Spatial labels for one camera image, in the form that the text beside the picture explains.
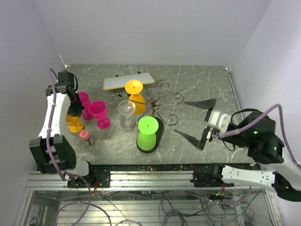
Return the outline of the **pink wine glass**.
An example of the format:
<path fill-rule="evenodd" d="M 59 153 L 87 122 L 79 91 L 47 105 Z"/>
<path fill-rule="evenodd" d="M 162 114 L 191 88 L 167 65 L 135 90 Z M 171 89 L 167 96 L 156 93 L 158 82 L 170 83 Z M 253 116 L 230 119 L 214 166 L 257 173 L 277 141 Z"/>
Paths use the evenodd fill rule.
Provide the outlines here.
<path fill-rule="evenodd" d="M 90 106 L 91 102 L 90 102 L 90 97 L 89 97 L 88 93 L 79 92 L 78 95 L 79 95 L 80 101 L 84 107 L 82 118 L 86 121 L 92 120 L 94 117 L 89 110 L 89 106 Z"/>
<path fill-rule="evenodd" d="M 107 118 L 108 110 L 104 101 L 97 100 L 90 104 L 89 110 L 93 117 L 97 119 L 97 126 L 100 129 L 107 129 L 111 125 L 111 121 Z"/>

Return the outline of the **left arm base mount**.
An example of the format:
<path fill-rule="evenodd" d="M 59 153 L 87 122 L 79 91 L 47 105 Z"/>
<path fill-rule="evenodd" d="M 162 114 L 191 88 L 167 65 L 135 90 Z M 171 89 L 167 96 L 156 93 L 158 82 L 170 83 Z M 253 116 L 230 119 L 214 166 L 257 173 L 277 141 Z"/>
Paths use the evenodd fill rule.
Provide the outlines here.
<path fill-rule="evenodd" d="M 104 167 L 98 165 L 89 165 L 89 173 L 83 178 L 90 187 L 109 188 L 111 181 L 110 172 Z M 71 177 L 67 183 L 68 188 L 87 188 L 86 183 L 80 179 Z"/>

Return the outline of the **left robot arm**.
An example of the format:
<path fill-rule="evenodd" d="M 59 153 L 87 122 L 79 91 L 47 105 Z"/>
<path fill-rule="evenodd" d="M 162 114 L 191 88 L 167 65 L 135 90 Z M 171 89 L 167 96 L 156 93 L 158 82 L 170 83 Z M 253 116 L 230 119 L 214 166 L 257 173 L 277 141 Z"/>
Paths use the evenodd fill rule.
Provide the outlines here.
<path fill-rule="evenodd" d="M 90 171 L 89 163 L 77 159 L 74 149 L 64 136 L 66 120 L 79 121 L 85 109 L 77 93 L 78 81 L 68 71 L 55 73 L 50 70 L 50 77 L 56 78 L 46 89 L 47 112 L 42 129 L 36 139 L 29 142 L 29 149 L 42 174 L 57 173 L 61 179 L 69 174 L 79 176 L 80 183 L 91 187 L 96 175 Z"/>

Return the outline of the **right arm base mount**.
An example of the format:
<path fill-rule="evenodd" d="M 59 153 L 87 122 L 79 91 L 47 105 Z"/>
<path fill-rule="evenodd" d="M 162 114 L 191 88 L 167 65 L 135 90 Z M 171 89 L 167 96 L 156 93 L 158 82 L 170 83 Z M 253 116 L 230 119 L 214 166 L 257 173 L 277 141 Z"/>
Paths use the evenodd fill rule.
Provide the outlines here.
<path fill-rule="evenodd" d="M 199 169 L 193 171 L 193 179 L 190 180 L 194 187 L 233 187 L 234 183 L 225 183 L 222 181 L 222 170 L 225 165 L 209 164 L 202 165 Z"/>

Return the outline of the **green wine glass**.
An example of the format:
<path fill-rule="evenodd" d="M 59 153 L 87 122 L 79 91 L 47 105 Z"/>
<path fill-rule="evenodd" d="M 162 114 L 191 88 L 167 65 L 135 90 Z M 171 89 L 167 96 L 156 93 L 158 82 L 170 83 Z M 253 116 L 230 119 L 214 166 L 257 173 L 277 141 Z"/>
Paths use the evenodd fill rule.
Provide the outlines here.
<path fill-rule="evenodd" d="M 139 134 L 137 137 L 137 146 L 139 149 L 144 152 L 150 152 L 155 147 L 158 128 L 158 121 L 154 117 L 145 116 L 139 120 Z"/>

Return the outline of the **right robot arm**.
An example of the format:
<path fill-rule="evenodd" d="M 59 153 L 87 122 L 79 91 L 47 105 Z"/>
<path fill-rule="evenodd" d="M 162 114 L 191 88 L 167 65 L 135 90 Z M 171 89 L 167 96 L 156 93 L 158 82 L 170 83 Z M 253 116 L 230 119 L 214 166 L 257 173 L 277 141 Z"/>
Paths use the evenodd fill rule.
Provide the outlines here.
<path fill-rule="evenodd" d="M 275 192 L 283 200 L 300 202 L 301 163 L 296 160 L 288 144 L 282 106 L 275 104 L 265 112 L 253 108 L 243 109 L 241 112 L 248 112 L 249 115 L 239 124 L 234 124 L 232 115 L 214 110 L 215 103 L 215 99 L 186 101 L 187 105 L 207 111 L 206 125 L 200 140 L 180 131 L 178 134 L 199 150 L 203 150 L 205 144 L 214 138 L 234 147 L 247 148 L 247 156 L 266 168 L 253 170 L 213 163 L 210 172 L 193 173 L 191 182 L 194 186 L 256 186 Z"/>

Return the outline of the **wire wine glass rack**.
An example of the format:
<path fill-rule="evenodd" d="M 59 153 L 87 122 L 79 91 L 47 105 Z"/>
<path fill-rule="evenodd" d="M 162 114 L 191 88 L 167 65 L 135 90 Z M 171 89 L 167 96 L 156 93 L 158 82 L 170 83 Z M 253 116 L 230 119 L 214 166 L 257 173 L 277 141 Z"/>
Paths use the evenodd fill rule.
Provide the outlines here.
<path fill-rule="evenodd" d="M 161 104 L 160 100 L 165 95 L 165 93 L 168 91 L 169 83 L 166 80 L 159 80 L 159 81 L 156 82 L 157 87 L 162 87 L 164 84 L 166 84 L 167 87 L 158 98 L 153 99 L 153 98 L 150 97 L 149 94 L 147 94 L 147 99 L 145 99 L 145 106 L 146 106 L 145 111 L 142 113 L 142 115 L 136 121 L 136 124 L 138 126 L 138 122 L 142 117 L 151 116 L 151 117 L 154 117 L 158 121 L 158 125 L 159 125 L 159 128 L 156 132 L 156 138 L 157 138 L 156 144 L 155 144 L 155 147 L 150 152 L 144 152 L 141 149 L 139 149 L 138 146 L 137 146 L 137 139 L 136 139 L 136 146 L 137 146 L 138 150 L 142 153 L 153 153 L 153 152 L 155 152 L 156 149 L 159 146 L 161 136 L 163 134 L 164 126 L 165 125 L 174 126 L 179 121 L 178 116 L 176 114 L 172 113 L 172 114 L 169 115 L 169 121 L 166 122 L 166 121 L 163 120 L 161 115 L 158 113 L 158 110 L 160 108 L 163 108 L 163 107 L 166 107 L 166 106 L 176 106 L 176 105 L 182 104 L 184 102 L 184 95 L 182 93 L 174 93 L 172 95 L 172 98 L 175 99 L 176 101 L 179 100 L 179 102 L 175 102 L 174 104 L 165 104 L 165 105 Z M 146 90 L 146 89 L 147 88 L 146 88 L 145 84 L 143 83 L 143 90 Z"/>

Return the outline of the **pink wine glass front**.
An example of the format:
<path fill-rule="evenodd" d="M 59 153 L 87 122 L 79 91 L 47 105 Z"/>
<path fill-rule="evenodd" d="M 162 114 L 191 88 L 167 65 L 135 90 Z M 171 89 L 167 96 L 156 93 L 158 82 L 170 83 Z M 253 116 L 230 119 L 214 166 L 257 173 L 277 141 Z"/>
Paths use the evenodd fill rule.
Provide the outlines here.
<path fill-rule="evenodd" d="M 82 118 L 86 121 L 92 120 L 94 117 L 89 110 L 89 106 L 90 106 L 91 102 L 90 102 L 90 97 L 89 97 L 88 93 L 79 92 L 78 95 L 79 95 L 80 101 L 84 107 Z"/>

